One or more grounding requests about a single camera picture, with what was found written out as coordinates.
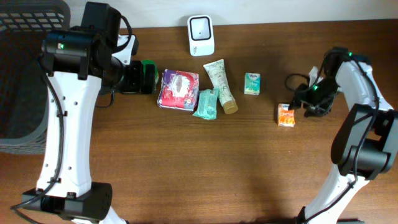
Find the orange small tissue box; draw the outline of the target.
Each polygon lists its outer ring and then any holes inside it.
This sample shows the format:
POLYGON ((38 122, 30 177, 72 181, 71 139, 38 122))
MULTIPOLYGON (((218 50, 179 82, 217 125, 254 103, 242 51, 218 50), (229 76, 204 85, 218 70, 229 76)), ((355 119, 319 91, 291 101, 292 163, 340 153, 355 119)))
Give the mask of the orange small tissue box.
POLYGON ((289 104, 280 103, 277 107, 277 124, 283 127, 295 126, 295 110, 289 109, 289 104))

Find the teal small tissue box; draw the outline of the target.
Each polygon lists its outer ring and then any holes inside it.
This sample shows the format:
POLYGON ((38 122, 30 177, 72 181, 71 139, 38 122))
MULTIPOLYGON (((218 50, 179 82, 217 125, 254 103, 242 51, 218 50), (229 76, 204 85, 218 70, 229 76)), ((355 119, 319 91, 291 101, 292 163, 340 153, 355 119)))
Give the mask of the teal small tissue box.
POLYGON ((246 73, 244 76, 244 94, 259 95, 261 88, 261 75, 259 73, 246 73))

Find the white floral tube gold cap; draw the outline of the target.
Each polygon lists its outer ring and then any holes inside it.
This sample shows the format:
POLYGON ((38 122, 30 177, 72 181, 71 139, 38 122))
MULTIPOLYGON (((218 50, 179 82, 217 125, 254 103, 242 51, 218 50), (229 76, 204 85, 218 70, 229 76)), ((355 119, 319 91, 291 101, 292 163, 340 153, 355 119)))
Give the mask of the white floral tube gold cap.
POLYGON ((219 90, 218 98, 225 114, 233 114, 237 112, 238 105, 234 99, 228 85, 224 60, 220 59, 215 62, 204 64, 214 88, 219 90))

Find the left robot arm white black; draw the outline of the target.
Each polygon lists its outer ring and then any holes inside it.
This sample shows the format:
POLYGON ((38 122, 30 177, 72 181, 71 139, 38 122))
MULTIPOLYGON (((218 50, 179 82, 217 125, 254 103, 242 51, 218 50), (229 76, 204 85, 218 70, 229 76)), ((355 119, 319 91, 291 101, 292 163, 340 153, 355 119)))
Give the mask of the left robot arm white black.
POLYGON ((122 223, 112 207, 113 188, 94 182, 90 141, 100 95, 151 94, 155 67, 132 60, 139 46, 132 32, 119 33, 127 19, 109 4, 87 2, 82 22, 51 31, 37 64, 48 90, 45 156, 36 186, 11 207, 50 213, 73 223, 122 223))

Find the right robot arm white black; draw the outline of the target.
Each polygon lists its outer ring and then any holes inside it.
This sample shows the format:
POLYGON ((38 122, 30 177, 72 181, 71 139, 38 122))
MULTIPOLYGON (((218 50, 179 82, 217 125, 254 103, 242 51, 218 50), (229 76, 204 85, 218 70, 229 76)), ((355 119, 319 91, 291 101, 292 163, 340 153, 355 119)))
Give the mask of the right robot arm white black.
POLYGON ((339 223, 340 215, 379 174, 388 172, 397 155, 397 111, 385 100, 373 77, 370 60, 333 47, 316 75, 293 90, 290 110, 322 117, 342 93, 349 113, 331 145, 331 171, 318 195, 302 207, 296 223, 339 223))

